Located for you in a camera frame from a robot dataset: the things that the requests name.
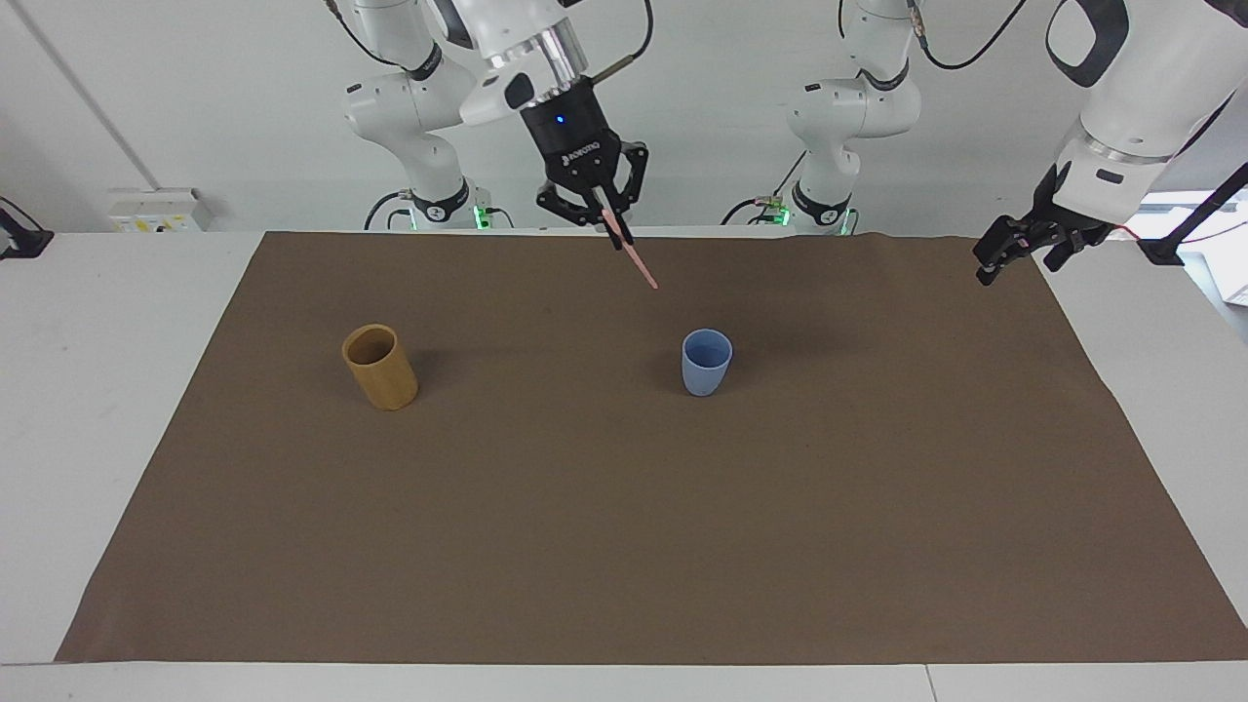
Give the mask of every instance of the blue cup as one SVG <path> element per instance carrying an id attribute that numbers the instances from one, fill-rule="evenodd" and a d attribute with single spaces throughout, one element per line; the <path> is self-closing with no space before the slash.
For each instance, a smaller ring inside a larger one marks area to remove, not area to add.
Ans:
<path id="1" fill-rule="evenodd" d="M 723 332 L 700 329 L 685 337 L 680 350 L 680 375 L 685 378 L 685 390 L 695 397 L 715 392 L 733 361 L 733 342 Z"/>

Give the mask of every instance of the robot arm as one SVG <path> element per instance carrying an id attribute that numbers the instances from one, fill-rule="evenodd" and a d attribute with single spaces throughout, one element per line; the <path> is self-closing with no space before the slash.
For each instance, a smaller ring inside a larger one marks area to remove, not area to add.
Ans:
<path id="1" fill-rule="evenodd" d="M 894 136 L 919 121 L 922 100 L 906 80 L 914 39 L 906 0 L 856 0 L 845 12 L 845 44 L 859 75 L 807 85 L 789 115 L 810 152 L 792 189 L 801 231 L 826 231 L 849 210 L 860 161 L 847 141 Z"/>
<path id="2" fill-rule="evenodd" d="M 1248 75 L 1243 0 L 1062 0 L 1053 62 L 1088 101 L 1021 219 L 975 246 L 978 279 L 1043 247 L 1060 270 L 1126 222 L 1169 162 Z"/>
<path id="3" fill-rule="evenodd" d="M 418 229 L 477 229 L 475 206 L 488 194 L 464 177 L 454 147 L 429 134 L 461 124 L 472 74 L 443 55 L 417 0 L 354 0 L 353 10 L 362 41 L 403 71 L 348 87 L 347 120 L 403 165 Z"/>
<path id="4" fill-rule="evenodd" d="M 649 152 L 622 141 L 607 122 L 565 10 L 577 0 L 434 1 L 448 40 L 475 49 L 489 65 L 461 107 L 464 122 L 519 112 L 545 162 L 538 205 L 578 225 L 610 221 L 619 227 L 608 227 L 614 246 L 633 244 L 623 214 L 640 197 Z M 630 172 L 619 187 L 622 156 Z"/>

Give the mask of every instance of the electrical outlet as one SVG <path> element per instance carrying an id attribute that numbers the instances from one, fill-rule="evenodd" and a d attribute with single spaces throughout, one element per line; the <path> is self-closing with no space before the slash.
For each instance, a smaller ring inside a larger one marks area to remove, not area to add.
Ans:
<path id="1" fill-rule="evenodd" d="M 115 231 L 207 231 L 212 214 L 191 189 L 111 190 Z"/>

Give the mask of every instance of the wooden cup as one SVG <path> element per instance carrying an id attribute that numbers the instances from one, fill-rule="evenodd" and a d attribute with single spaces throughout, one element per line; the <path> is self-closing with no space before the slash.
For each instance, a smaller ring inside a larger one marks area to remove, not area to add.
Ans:
<path id="1" fill-rule="evenodd" d="M 373 407 L 393 412 L 416 400 L 416 373 L 391 327 L 366 325 L 351 332 L 342 342 L 342 360 Z"/>

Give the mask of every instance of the table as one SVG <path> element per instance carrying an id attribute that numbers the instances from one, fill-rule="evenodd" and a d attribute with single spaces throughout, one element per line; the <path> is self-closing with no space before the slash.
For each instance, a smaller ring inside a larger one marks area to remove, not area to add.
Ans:
<path id="1" fill-rule="evenodd" d="M 608 700 L 1238 701 L 1248 690 L 1248 662 L 44 665 L 260 239 L 258 232 L 61 235 L 36 261 L 0 265 L 0 700 L 337 700 L 348 691 L 377 700 L 572 700 L 593 691 Z M 1182 270 L 1152 267 L 1129 244 L 1109 242 L 1047 277 L 1241 618 L 1248 618 L 1248 347 Z"/>

